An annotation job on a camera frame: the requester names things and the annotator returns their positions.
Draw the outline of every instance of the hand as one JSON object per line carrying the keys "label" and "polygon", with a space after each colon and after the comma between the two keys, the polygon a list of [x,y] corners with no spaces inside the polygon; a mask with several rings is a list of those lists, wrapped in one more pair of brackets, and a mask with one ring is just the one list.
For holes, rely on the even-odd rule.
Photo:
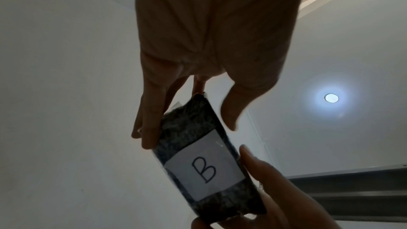
{"label": "hand", "polygon": [[[255,219],[235,217],[220,226],[225,229],[340,229],[339,225],[315,200],[300,191],[270,164],[254,157],[246,146],[240,147],[242,161],[249,173],[263,184],[260,191],[267,214]],[[211,229],[201,219],[192,229]]]}
{"label": "hand", "polygon": [[235,82],[221,107],[226,126],[277,82],[301,0],[136,0],[144,91],[132,132],[143,148],[176,92],[194,75],[193,94],[227,72]]}

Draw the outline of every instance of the recessed light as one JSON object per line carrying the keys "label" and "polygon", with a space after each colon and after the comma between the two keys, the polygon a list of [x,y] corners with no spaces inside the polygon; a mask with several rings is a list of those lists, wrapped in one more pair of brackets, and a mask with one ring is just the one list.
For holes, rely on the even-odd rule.
{"label": "recessed light", "polygon": [[329,103],[336,103],[339,100],[338,95],[333,93],[328,93],[323,97],[324,100],[328,101]]}

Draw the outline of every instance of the plastic wrapping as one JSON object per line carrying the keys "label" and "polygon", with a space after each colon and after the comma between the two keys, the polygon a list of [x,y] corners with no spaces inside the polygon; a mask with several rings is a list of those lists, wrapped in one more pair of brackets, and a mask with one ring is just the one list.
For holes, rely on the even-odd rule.
{"label": "plastic wrapping", "polygon": [[238,152],[203,95],[196,94],[163,116],[153,152],[204,222],[266,213]]}

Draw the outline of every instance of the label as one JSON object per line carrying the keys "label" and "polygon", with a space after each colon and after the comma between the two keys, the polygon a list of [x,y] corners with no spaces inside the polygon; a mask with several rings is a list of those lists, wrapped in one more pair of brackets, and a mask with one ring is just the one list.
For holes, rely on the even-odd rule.
{"label": "label", "polygon": [[245,178],[216,130],[175,154],[164,168],[177,177],[195,201]]}

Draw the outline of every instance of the white sticker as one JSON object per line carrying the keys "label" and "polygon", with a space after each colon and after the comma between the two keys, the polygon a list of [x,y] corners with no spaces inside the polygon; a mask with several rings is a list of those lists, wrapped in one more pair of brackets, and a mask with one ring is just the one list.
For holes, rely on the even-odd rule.
{"label": "white sticker", "polygon": [[216,130],[175,154],[164,167],[177,177],[195,201],[245,178]]}

